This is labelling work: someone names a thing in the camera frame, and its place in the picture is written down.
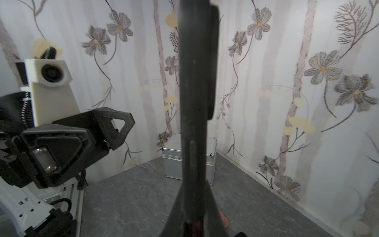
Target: gray floor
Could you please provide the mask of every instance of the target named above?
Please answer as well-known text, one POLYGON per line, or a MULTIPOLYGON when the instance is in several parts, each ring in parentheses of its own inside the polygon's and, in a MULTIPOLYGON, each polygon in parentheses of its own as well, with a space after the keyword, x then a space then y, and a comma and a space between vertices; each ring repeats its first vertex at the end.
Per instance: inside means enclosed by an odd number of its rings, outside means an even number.
POLYGON ((18 237, 16 229, 10 219, 0 222, 0 236, 18 237))
MULTIPOLYGON (((216 159, 212 190, 230 236, 331 236, 228 160, 216 159)), ((164 177, 157 158, 87 187, 81 237, 159 236, 180 184, 164 177)))

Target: camera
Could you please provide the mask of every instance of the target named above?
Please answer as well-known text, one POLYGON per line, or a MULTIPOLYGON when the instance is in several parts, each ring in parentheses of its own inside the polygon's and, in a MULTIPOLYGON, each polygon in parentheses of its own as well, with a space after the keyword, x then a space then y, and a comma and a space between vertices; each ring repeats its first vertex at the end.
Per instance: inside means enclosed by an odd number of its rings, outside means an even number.
POLYGON ((71 81, 70 71, 63 60, 26 59, 25 69, 29 86, 33 83, 47 87, 68 85, 71 81))
POLYGON ((63 60, 25 59, 28 86, 31 93, 34 126, 80 113, 70 88, 72 77, 63 60))
POLYGON ((63 72, 56 66, 46 64, 41 70, 42 76, 51 83, 59 82, 63 77, 63 72))

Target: camera lens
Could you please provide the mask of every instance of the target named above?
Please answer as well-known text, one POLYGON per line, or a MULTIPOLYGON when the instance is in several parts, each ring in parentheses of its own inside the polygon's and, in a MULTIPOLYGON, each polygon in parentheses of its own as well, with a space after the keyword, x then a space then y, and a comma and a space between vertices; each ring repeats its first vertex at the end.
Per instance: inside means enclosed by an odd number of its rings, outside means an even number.
POLYGON ((42 68, 42 76, 48 81, 48 82, 59 82, 62 79, 63 73, 62 71, 53 65, 45 65, 42 68))

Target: red object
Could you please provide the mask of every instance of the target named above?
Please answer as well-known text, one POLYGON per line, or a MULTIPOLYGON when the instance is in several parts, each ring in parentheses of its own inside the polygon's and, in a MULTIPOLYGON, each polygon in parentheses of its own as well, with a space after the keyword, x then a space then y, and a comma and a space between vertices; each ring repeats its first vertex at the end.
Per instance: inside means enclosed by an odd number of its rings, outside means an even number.
POLYGON ((229 227, 229 221, 220 209, 218 211, 220 212, 222 223, 224 224, 225 229, 227 229, 229 227))

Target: aluminum box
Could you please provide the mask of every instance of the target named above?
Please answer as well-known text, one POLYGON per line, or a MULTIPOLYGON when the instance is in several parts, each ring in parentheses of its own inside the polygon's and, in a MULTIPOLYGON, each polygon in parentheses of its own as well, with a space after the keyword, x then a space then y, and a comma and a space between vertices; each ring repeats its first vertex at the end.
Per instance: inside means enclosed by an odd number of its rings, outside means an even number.
MULTIPOLYGON (((207 166, 206 179, 210 185, 213 183, 216 167, 216 144, 217 140, 207 137, 207 166)), ((182 140, 180 133, 171 136, 170 140, 162 148, 164 171, 166 177, 183 179, 182 176, 182 140)))

